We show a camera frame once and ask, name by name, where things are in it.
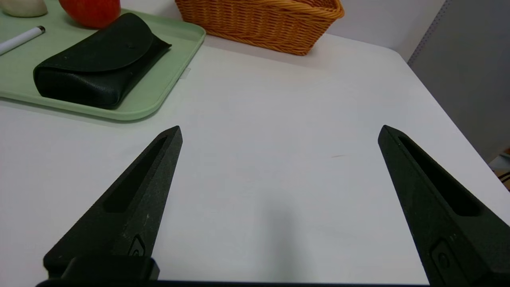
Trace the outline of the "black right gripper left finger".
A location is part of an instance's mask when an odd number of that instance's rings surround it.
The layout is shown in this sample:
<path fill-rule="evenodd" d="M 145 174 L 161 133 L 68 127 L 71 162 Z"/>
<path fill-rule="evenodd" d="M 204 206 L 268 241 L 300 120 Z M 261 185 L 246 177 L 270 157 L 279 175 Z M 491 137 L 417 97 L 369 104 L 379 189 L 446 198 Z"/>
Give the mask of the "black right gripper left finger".
<path fill-rule="evenodd" d="M 161 132 L 43 258 L 49 279 L 157 279 L 152 258 L 182 147 Z"/>

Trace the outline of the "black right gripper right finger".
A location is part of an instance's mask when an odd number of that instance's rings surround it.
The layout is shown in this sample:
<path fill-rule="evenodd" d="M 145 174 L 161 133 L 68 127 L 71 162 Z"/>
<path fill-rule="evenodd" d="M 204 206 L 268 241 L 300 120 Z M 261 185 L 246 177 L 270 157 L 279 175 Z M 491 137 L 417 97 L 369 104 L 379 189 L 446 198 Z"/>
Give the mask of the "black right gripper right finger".
<path fill-rule="evenodd" d="M 378 144 L 430 285 L 508 287 L 508 224 L 403 132 Z"/>

